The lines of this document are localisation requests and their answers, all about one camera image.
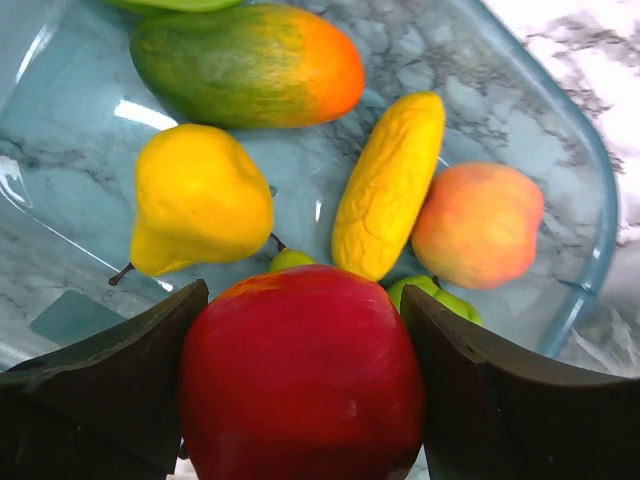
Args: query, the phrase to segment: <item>peach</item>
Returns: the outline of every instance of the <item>peach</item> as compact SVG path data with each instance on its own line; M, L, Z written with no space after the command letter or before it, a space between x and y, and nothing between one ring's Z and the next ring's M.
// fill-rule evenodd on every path
M434 275L465 288L496 288L533 264L543 215L542 192L515 168L460 164L434 179L411 245Z

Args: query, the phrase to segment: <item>apple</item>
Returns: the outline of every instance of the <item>apple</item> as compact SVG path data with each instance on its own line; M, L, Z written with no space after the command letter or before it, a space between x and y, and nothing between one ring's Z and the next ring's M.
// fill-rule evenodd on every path
M543 215L542 192L526 175L463 163L433 180L411 246L427 270L454 285L496 288L533 264Z
M480 313L478 313L473 305L471 305L466 300L458 298L455 295L447 292L446 290L443 290L435 281L433 281L433 279L431 279L431 277L427 275L415 275L412 277L407 277L397 281L391 287L389 287L387 293L391 297L391 300L393 301L393 304L396 306L398 311L400 311L402 289L405 285L415 285L422 291L428 293L433 298L438 300L452 312L456 313L462 318L466 318L476 325L482 326L482 318L480 317Z
M179 412L200 480L403 480L425 404L389 295L335 267L234 285L181 354Z

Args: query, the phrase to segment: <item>yellow squash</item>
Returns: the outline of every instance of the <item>yellow squash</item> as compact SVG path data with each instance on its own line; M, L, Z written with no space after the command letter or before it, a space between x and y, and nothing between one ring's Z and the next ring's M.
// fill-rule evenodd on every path
M273 227L269 184L231 135L186 124L147 144L136 166L131 263L157 276L256 253Z
M372 281L393 268L435 173L444 128L434 92L406 95L378 121L338 207L332 238L338 267Z

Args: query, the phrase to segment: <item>clear glass tray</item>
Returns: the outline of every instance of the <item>clear glass tray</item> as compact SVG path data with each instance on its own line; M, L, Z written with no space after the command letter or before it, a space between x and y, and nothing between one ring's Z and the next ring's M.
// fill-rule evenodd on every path
M404 93L436 90L448 114L440 168L507 163L546 197L527 275L496 290L452 290L487 328L554 355L598 292L615 243L613 174L591 124L476 0L293 3L352 36L368 88L330 124L232 132L272 185L277 234L330 262L337 203L376 119ZM99 0L0 3L0 368L58 348L31 322L68 290L128 317L198 277L213 297L266 271L275 254L267 244L236 264L107 284L128 261L137 153L176 124L131 62L135 21ZM383 284L418 271L407 249Z

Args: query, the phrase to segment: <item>yellow pear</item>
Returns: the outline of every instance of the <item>yellow pear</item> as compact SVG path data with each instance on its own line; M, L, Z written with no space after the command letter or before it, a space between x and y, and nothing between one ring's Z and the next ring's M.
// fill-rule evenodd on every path
M135 174L131 265L149 276L256 253L273 228L269 184L240 145L215 127L184 124L143 148Z

